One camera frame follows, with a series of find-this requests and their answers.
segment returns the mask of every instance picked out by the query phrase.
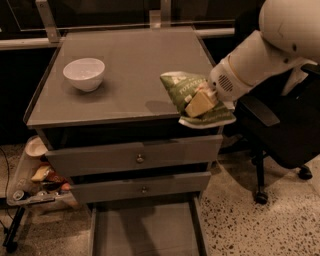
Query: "drawer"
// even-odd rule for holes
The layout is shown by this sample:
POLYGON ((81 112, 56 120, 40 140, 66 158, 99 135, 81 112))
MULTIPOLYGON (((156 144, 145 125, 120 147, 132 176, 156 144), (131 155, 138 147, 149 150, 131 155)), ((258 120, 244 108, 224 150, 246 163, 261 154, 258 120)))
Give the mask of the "drawer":
POLYGON ((210 176, 209 171, 204 171, 79 184, 72 185, 71 192, 79 203, 198 192, 207 187, 210 176))
POLYGON ((66 177, 149 169, 216 160, 221 135, 132 142, 48 151, 50 164, 66 177))
POLYGON ((155 141, 171 138, 198 137, 218 134, 219 128, 190 129, 179 122, 179 117, 134 120, 112 124, 51 127, 43 129, 52 150, 90 147, 136 141, 155 141))
POLYGON ((192 194, 98 204, 89 255, 209 255, 200 215, 192 194))

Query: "chip bag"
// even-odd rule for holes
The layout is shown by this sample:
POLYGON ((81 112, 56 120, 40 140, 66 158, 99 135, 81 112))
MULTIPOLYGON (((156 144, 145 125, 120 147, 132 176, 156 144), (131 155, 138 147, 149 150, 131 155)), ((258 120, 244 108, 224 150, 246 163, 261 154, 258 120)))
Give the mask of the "chip bag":
POLYGON ((179 123, 182 125, 194 129, 206 129, 231 124, 236 120, 232 112, 221 101, 200 116, 188 116, 186 107, 199 90, 206 92, 209 97, 216 97, 204 76, 181 71, 168 72, 162 74, 160 80, 181 115, 179 123))

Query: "gray cabinet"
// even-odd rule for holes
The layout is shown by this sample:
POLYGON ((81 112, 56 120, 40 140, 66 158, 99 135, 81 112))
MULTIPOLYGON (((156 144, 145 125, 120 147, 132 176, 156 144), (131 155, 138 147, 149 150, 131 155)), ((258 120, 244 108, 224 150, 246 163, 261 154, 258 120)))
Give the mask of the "gray cabinet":
MULTIPOLYGON (((95 205, 93 213, 104 223, 99 227, 114 214, 110 205, 114 202, 119 214, 120 208, 130 205, 137 209, 146 202, 151 204, 149 210, 163 211, 163 206, 152 206, 159 202, 157 198, 198 195, 206 188, 208 169, 216 160, 222 136, 218 128, 195 131, 178 124, 179 113, 159 77, 176 70, 207 75, 211 69, 212 63, 188 27, 75 32, 66 36, 25 120, 47 145, 46 157, 54 169, 72 182, 71 192, 77 201, 95 205), (106 64, 103 83, 91 93, 74 89, 62 75, 65 65, 81 57, 96 57, 106 64)), ((182 212, 189 205, 173 201, 182 212)), ((192 225, 188 216, 182 221, 185 228, 186 222, 192 225)), ((123 216, 117 221, 126 222, 123 216)), ((104 243, 100 237, 104 233, 94 234, 99 236, 93 239, 94 248, 99 248, 97 243, 104 243)), ((130 247, 134 237, 123 234, 130 247)), ((112 243, 120 249, 123 246, 112 243)), ((167 246, 157 245, 154 250, 167 246)), ((177 248, 170 253, 185 250, 183 246, 177 248)))

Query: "terrazzo floor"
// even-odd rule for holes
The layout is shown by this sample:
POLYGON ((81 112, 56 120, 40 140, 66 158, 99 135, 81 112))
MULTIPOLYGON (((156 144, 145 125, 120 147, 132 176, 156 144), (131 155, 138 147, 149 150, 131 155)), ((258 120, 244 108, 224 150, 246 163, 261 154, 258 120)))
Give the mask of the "terrazzo floor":
MULTIPOLYGON (((1 148, 13 172, 23 145, 1 148)), ((320 157, 308 163, 314 175, 309 181, 300 180, 296 170, 282 169, 270 158, 265 162, 266 205, 253 201, 256 175, 249 152, 219 155, 212 166, 201 200, 210 256, 320 256, 320 157)), ((5 168, 2 155, 0 164, 5 168)), ((2 187, 6 177, 0 179, 2 187)), ((0 210, 5 226, 14 212, 0 210)), ((8 254, 1 247, 0 255, 86 256, 90 225, 85 208, 43 215, 27 211, 16 236, 17 250, 8 254)), ((1 226, 0 240, 4 241, 1 226)))

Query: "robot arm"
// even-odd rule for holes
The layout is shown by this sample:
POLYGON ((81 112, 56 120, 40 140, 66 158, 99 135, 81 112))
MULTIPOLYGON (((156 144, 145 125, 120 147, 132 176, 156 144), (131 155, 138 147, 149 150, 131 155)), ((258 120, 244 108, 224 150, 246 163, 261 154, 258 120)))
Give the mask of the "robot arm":
POLYGON ((300 67, 320 61, 319 10, 319 0, 267 0, 259 16, 260 31, 212 69, 209 86, 217 90, 218 98, 235 101, 267 78, 290 69, 283 93, 305 79, 307 74, 300 67))

